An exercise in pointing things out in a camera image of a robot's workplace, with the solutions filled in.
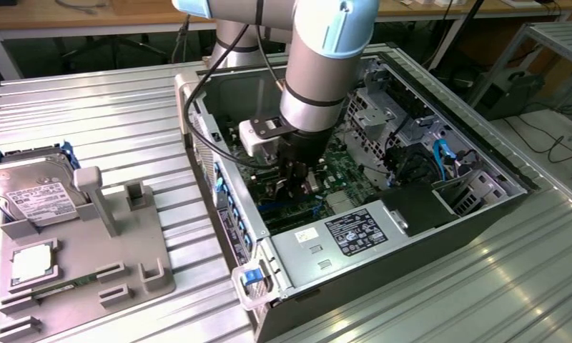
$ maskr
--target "robotic arm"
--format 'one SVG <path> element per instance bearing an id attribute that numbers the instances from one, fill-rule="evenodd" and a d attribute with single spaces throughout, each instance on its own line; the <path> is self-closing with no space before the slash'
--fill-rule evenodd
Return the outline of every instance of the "robotic arm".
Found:
<path id="1" fill-rule="evenodd" d="M 276 147 L 280 176 L 292 193 L 300 189 L 310 167 L 316 166 L 327 149 L 360 55 L 374 34 L 379 0 L 172 0 L 172 3 L 180 11 L 219 19 L 217 46 L 223 48 L 232 43 L 244 24 L 294 31 L 282 114 L 276 118 L 252 118 L 240 124 L 239 130 L 251 155 L 266 151 L 268 146 Z M 255 29 L 250 28 L 231 53 L 233 56 L 259 48 L 255 35 Z"/>

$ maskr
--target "white label sticker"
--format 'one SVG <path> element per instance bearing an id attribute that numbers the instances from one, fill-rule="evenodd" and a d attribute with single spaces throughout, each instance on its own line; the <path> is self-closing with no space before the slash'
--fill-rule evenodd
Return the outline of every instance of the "white label sticker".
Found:
<path id="1" fill-rule="evenodd" d="M 303 231 L 295 232 L 295 237 L 299 243 L 310 241 L 318 237 L 318 231 L 315 227 L 304 229 Z"/>
<path id="2" fill-rule="evenodd" d="M 60 182 L 9 192 L 7 197 L 31 222 L 76 212 L 75 203 Z"/>

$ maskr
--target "hard drive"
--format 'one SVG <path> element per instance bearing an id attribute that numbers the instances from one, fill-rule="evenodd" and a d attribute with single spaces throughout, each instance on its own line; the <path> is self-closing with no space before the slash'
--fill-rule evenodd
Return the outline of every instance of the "hard drive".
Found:
<path id="1" fill-rule="evenodd" d="M 79 216 L 88 198 L 73 185 L 72 161 L 57 146 L 0 155 L 0 210 L 9 221 L 43 227 Z"/>

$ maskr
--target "light blue joint cap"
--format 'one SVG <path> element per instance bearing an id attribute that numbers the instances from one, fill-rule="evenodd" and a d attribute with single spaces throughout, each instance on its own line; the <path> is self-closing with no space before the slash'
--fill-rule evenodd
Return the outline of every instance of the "light blue joint cap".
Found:
<path id="1" fill-rule="evenodd" d="M 207 19 L 212 18 L 208 0 L 172 0 L 172 5 L 179 11 L 192 16 L 200 16 Z"/>
<path id="2" fill-rule="evenodd" d="M 379 0 L 299 1 L 296 32 L 318 54 L 348 59 L 363 52 L 371 41 L 379 8 Z"/>

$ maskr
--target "green circuit board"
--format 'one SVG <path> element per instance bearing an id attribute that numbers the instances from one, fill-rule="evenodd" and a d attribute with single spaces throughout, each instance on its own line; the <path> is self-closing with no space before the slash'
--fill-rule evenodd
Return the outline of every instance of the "green circuit board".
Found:
<path id="1" fill-rule="evenodd" d="M 342 151 L 339 145 L 339 141 L 334 139 L 324 154 L 324 163 L 319 164 L 315 171 L 319 191 L 288 201 L 276 201 L 267 196 L 267 185 L 274 185 L 279 179 L 278 170 L 239 166 L 250 194 L 272 234 L 335 215 L 336 212 L 327 201 L 331 194 L 344 191 L 358 207 L 367 197 L 378 192 L 348 152 Z M 243 146 L 231 143 L 229 148 L 237 158 L 262 163 L 248 156 Z"/>

